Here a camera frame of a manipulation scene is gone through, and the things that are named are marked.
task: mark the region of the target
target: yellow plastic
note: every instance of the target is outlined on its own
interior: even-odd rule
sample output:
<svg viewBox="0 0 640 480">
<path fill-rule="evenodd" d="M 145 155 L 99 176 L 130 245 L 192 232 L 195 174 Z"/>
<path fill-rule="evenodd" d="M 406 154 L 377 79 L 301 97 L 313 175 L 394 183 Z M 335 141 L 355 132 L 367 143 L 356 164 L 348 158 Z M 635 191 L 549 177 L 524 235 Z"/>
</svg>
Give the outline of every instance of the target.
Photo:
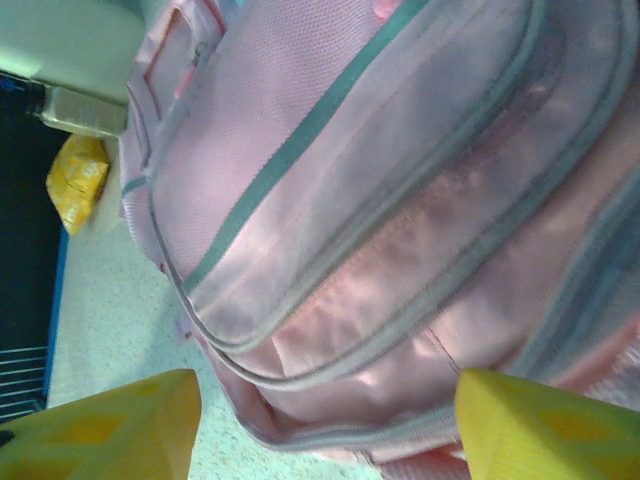
<svg viewBox="0 0 640 480">
<path fill-rule="evenodd" d="M 91 215 L 108 170 L 99 139 L 71 135 L 62 146 L 47 176 L 47 192 L 69 234 L 78 233 Z"/>
<path fill-rule="evenodd" d="M 193 370 L 174 370 L 0 425 L 2 480 L 185 480 L 200 421 Z"/>
<path fill-rule="evenodd" d="M 455 399 L 473 480 L 640 478 L 640 414 L 487 370 Z"/>
</svg>

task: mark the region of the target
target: yellow bag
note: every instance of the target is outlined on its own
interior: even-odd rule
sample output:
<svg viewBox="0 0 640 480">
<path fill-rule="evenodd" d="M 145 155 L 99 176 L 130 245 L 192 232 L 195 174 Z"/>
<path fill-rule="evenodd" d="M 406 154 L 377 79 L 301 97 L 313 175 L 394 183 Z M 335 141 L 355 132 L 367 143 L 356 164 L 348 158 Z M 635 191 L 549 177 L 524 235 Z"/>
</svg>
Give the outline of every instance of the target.
<svg viewBox="0 0 640 480">
<path fill-rule="evenodd" d="M 47 192 L 69 234 L 91 214 L 107 178 L 109 161 L 97 138 L 71 135 L 47 176 Z"/>
</svg>

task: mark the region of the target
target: floor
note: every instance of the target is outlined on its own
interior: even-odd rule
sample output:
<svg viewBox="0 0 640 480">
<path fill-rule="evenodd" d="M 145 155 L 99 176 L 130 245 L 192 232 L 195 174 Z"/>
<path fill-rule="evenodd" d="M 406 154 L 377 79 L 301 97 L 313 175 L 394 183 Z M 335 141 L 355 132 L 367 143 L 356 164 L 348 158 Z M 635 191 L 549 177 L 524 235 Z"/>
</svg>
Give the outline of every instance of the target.
<svg viewBox="0 0 640 480">
<path fill-rule="evenodd" d="M 113 154 L 115 145 L 109 150 Z M 173 368 L 194 368 L 203 413 L 191 480 L 379 479 L 367 467 L 276 454 L 252 442 L 198 349 L 176 342 L 177 300 L 164 275 L 130 240 L 119 201 L 115 161 L 97 211 L 69 242 L 49 405 Z"/>
</svg>

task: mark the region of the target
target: pink backpack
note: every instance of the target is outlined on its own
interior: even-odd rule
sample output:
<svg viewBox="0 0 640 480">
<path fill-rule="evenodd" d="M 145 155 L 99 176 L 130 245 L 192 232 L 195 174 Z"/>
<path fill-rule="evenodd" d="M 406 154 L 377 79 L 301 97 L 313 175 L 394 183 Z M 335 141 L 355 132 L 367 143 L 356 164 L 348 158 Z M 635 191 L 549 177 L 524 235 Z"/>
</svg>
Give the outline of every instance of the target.
<svg viewBox="0 0 640 480">
<path fill-rule="evenodd" d="M 637 37 L 635 0 L 169 2 L 124 214 L 253 437 L 462 479 L 463 368 L 640 409 Z"/>
</svg>

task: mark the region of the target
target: metal grate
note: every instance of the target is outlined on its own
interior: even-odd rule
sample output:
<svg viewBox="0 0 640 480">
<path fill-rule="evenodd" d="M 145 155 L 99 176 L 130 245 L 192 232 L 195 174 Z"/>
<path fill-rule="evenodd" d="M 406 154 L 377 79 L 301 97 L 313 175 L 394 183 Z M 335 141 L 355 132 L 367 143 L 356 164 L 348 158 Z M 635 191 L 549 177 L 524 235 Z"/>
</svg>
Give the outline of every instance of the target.
<svg viewBox="0 0 640 480">
<path fill-rule="evenodd" d="M 0 423 L 42 410 L 47 347 L 0 350 Z"/>
</svg>

